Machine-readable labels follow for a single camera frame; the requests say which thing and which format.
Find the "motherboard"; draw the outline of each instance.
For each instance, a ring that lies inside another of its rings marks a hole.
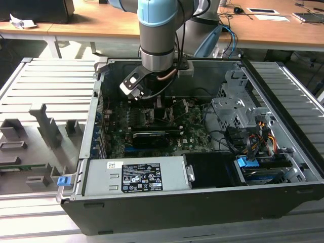
[[[115,103],[105,112],[107,156],[160,157],[212,151],[202,119],[202,106],[192,100],[174,99],[164,108]]]

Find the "blue cable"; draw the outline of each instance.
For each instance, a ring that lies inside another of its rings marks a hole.
[[[233,31],[231,31],[229,28],[227,28],[226,26],[224,26],[224,25],[222,25],[222,24],[220,24],[220,25],[223,26],[223,28],[227,29],[227,31],[231,33],[232,38],[233,38],[233,47],[232,47],[232,52],[231,52],[231,54],[228,56],[228,58],[230,58],[231,55],[232,55],[232,53],[233,53],[233,51],[234,51],[234,49],[235,49],[235,36],[234,36]]]

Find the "desk surface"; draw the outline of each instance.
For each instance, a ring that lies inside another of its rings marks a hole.
[[[48,30],[52,26],[52,23],[37,23],[37,28],[31,29],[16,29],[9,22],[0,22],[0,34],[39,34],[39,35],[47,35]]]
[[[247,14],[251,12],[246,8],[275,9],[280,15],[287,16],[290,22],[254,20],[244,14],[234,15],[230,19],[232,30],[237,34],[238,41],[250,44],[290,45],[324,47],[324,25],[301,23],[292,13],[306,13],[307,10],[295,6],[294,0],[232,0],[239,4]],[[314,7],[324,9],[323,3],[304,2],[305,7],[313,11]],[[219,8],[219,13],[233,13],[234,7]],[[221,17],[224,24],[228,24],[225,17]]]
[[[74,0],[74,16],[69,24],[53,24],[50,35],[139,38],[137,15],[123,12],[98,0]]]
[[[280,15],[287,15],[289,22],[258,20],[250,15],[234,15],[230,20],[233,31],[238,35],[239,43],[324,47],[324,25],[301,24],[293,12],[306,13],[303,8],[295,6],[294,0],[232,0],[233,4],[246,8],[275,9]],[[324,8],[322,3],[305,2],[305,6]],[[97,0],[74,0],[74,16],[69,24],[38,24],[38,28],[19,30],[8,22],[0,22],[0,33],[28,33],[64,36],[100,36],[138,38],[139,26],[136,14],[125,13],[110,5],[98,4]],[[233,14],[233,6],[220,8],[219,13]],[[221,17],[224,24],[227,19]],[[228,42],[230,36],[223,33],[220,42]]]

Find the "green circuit board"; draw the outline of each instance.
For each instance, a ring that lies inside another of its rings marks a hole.
[[[208,141],[206,130],[201,124],[201,107],[184,107],[185,102],[180,100],[174,105],[173,121],[152,119],[155,120],[154,125],[160,127],[160,131],[167,131],[174,126],[183,127],[180,137],[171,137],[169,145],[159,149],[134,149],[132,146],[132,128],[142,128],[145,131],[150,127],[150,124],[145,123],[150,117],[146,116],[145,119],[143,115],[145,112],[149,114],[149,109],[131,108],[126,102],[116,104],[112,109],[113,116],[108,122],[108,143],[111,146],[108,158],[181,156],[188,152],[212,151],[212,144]]]

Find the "computer mouse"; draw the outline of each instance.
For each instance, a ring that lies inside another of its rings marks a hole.
[[[244,12],[244,10],[241,9],[241,8],[239,8],[239,7],[235,7],[235,8],[234,8],[234,13],[235,13],[235,14],[241,14],[241,13],[243,13],[243,12]]]

